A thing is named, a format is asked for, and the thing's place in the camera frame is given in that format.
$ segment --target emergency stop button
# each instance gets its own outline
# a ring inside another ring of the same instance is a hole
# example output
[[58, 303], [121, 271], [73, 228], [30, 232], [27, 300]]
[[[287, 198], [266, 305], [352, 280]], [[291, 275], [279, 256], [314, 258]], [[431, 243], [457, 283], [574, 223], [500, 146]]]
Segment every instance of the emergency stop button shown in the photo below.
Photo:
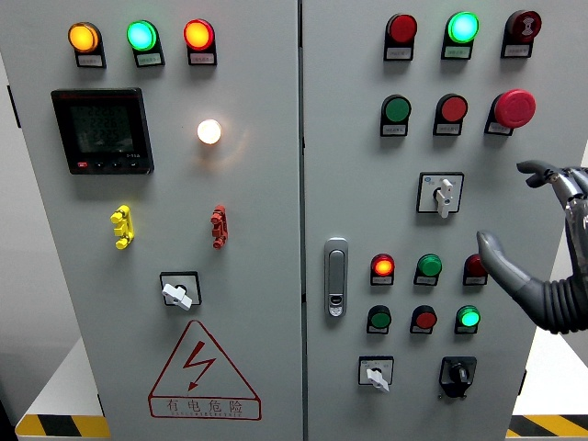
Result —
[[526, 125], [535, 115], [535, 97], [524, 89], [498, 95], [492, 103], [484, 133], [511, 136], [513, 129]]

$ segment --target yellow and black hazard stripe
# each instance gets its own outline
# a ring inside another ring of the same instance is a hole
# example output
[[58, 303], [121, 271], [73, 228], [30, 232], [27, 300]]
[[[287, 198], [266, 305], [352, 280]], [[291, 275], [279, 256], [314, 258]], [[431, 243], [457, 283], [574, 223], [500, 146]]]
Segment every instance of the yellow and black hazard stripe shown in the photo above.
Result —
[[16, 430], [19, 436], [73, 436], [110, 438], [104, 416], [26, 414]]
[[588, 415], [513, 415], [507, 438], [588, 436]]

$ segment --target white indicator light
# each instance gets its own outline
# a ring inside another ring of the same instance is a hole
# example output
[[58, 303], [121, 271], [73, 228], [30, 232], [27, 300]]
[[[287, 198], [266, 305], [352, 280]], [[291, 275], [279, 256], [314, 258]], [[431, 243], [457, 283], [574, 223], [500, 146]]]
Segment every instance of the white indicator light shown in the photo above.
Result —
[[198, 124], [198, 138], [206, 144], [214, 144], [221, 138], [221, 125], [214, 119]]

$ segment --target white wall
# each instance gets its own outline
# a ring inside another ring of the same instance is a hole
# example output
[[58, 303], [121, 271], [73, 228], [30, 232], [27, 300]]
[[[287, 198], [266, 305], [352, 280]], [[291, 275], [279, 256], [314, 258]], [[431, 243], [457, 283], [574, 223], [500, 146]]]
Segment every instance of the white wall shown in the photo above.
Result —
[[6, 85], [0, 57], [0, 400], [16, 424], [80, 332]]

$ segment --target white switch knob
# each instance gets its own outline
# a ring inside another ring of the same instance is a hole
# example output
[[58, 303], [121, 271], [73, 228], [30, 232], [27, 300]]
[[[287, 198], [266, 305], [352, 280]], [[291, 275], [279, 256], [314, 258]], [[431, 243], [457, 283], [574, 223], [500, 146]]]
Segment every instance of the white switch knob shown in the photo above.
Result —
[[371, 385], [377, 390], [382, 392], [390, 392], [388, 383], [382, 377], [382, 373], [379, 370], [367, 369], [367, 379], [369, 379]]
[[441, 188], [435, 192], [437, 201], [437, 213], [445, 219], [449, 215], [449, 207], [453, 200], [453, 184], [448, 179], [441, 181]]
[[171, 302], [185, 311], [188, 311], [192, 306], [192, 299], [186, 295], [186, 290], [181, 287], [176, 288], [167, 283], [162, 290], [162, 294], [168, 303]]

